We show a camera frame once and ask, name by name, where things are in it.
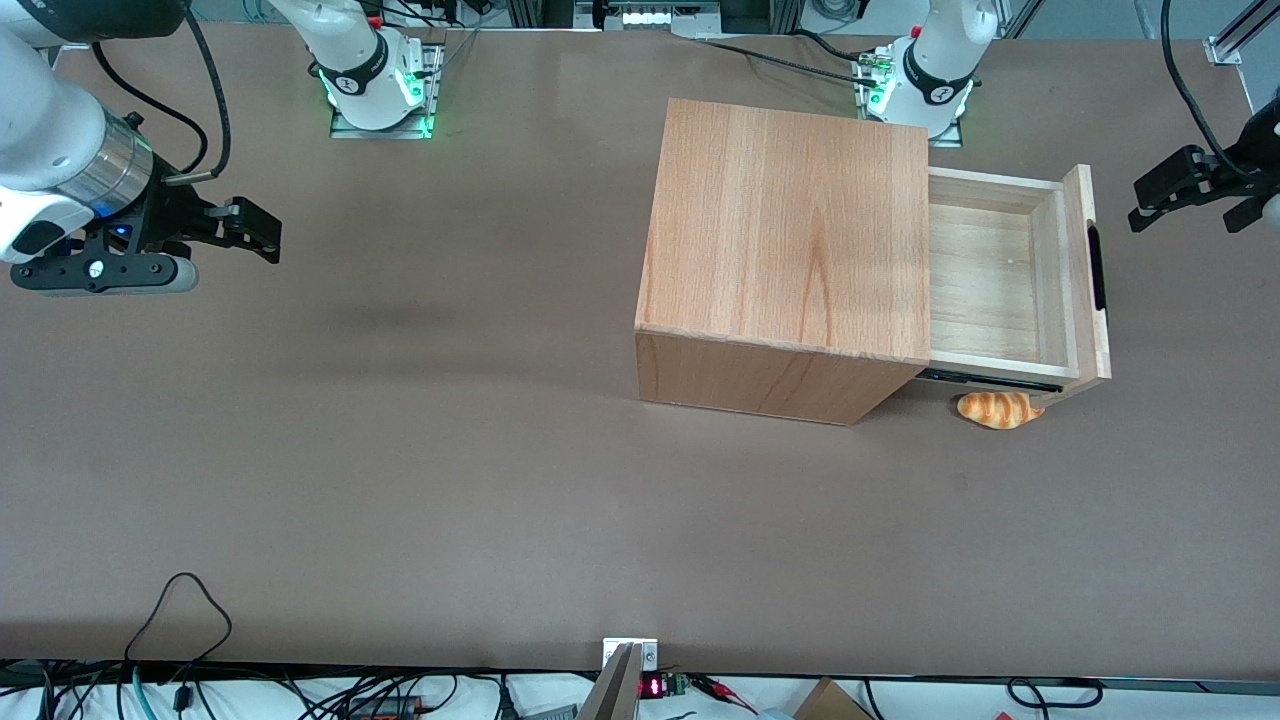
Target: table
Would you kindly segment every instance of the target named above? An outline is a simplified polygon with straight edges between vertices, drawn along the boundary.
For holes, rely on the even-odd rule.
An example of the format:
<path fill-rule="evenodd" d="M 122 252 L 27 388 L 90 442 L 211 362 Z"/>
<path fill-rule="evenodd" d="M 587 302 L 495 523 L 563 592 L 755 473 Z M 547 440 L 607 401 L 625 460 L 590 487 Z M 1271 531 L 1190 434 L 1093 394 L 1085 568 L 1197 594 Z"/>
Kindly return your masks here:
<path fill-rule="evenodd" d="M 660 33 L 485 32 L 434 140 L 330 141 L 289 28 L 209 38 L 234 152 L 201 192 L 278 214 L 283 263 L 197 247 L 184 296 L 0 287 L 4 655 L 118 656 L 193 570 L 224 660 L 590 667 L 643 633 L 724 673 L 1280 678 L 1280 245 L 1226 206 L 1128 232 L 1133 179 L 1197 141 L 1155 42 L 997 42 L 965 147 L 932 154 L 1093 165 L 1116 379 L 1002 434 L 922 383 L 852 428 L 634 400 L 667 99 L 847 114 L 845 86 Z M 1235 70 L 1178 51 L 1234 140 Z M 216 127 L 184 31 L 108 53 Z M 189 156 L 87 53 L 60 65 Z M 218 629 L 186 588 L 140 653 Z"/>

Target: wooden drawer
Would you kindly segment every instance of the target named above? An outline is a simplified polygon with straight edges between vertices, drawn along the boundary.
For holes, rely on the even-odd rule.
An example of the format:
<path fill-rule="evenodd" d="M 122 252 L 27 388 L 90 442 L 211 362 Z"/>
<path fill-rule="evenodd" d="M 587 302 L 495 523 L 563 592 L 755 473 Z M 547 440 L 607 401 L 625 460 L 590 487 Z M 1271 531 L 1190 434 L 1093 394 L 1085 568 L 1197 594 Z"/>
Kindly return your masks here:
<path fill-rule="evenodd" d="M 1110 378 L 1092 227 L 1088 165 L 1062 182 L 931 168 L 931 361 L 920 377 L 1023 389 L 1041 405 Z"/>
<path fill-rule="evenodd" d="M 855 423 L 913 378 L 1052 402 L 1110 375 L 1089 172 L 928 168 L 923 128 L 672 100 L 639 395 Z"/>

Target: drawer handle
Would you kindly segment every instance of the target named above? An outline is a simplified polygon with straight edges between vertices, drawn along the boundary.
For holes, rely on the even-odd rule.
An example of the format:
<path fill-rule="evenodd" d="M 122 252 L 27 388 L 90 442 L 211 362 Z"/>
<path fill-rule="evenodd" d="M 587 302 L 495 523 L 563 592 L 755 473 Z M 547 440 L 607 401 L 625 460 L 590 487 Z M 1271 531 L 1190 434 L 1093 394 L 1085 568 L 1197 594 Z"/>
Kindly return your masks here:
<path fill-rule="evenodd" d="M 1089 225 L 1089 266 L 1093 269 L 1093 309 L 1107 309 L 1107 284 L 1102 279 L 1102 238 L 1098 228 Z"/>
<path fill-rule="evenodd" d="M 1037 383 L 1032 380 L 1011 380 L 1007 378 L 989 378 L 987 375 L 973 375 L 970 373 L 957 373 L 955 370 L 934 370 L 933 368 L 925 368 L 923 372 L 915 375 L 916 378 L 925 380 L 938 380 L 943 383 L 956 383 L 956 384 L 969 384 L 969 383 L 982 383 L 996 387 L 1011 387 L 1018 389 L 1032 389 L 1036 392 L 1062 392 L 1062 386 L 1051 386 L 1048 383 Z"/>

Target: digital display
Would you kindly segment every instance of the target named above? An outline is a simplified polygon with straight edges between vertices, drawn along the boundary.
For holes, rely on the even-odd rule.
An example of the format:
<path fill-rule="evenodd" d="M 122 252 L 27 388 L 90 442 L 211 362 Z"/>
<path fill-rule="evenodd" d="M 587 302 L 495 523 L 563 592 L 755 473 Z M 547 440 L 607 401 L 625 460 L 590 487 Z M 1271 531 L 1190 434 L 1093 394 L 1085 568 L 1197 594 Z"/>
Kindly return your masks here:
<path fill-rule="evenodd" d="M 667 679 L 662 673 L 645 673 L 640 676 L 640 687 L 636 689 L 636 697 L 640 700 L 667 697 Z"/>

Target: bread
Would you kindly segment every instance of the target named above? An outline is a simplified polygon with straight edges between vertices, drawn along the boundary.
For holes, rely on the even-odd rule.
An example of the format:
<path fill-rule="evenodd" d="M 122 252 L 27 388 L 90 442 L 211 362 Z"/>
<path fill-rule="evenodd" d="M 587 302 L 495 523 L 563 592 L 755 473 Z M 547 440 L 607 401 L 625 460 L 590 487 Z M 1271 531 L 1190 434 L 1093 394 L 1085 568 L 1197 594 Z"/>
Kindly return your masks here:
<path fill-rule="evenodd" d="M 970 392 L 956 402 L 961 415 L 996 430 L 1011 430 L 1044 414 L 1025 392 Z"/>

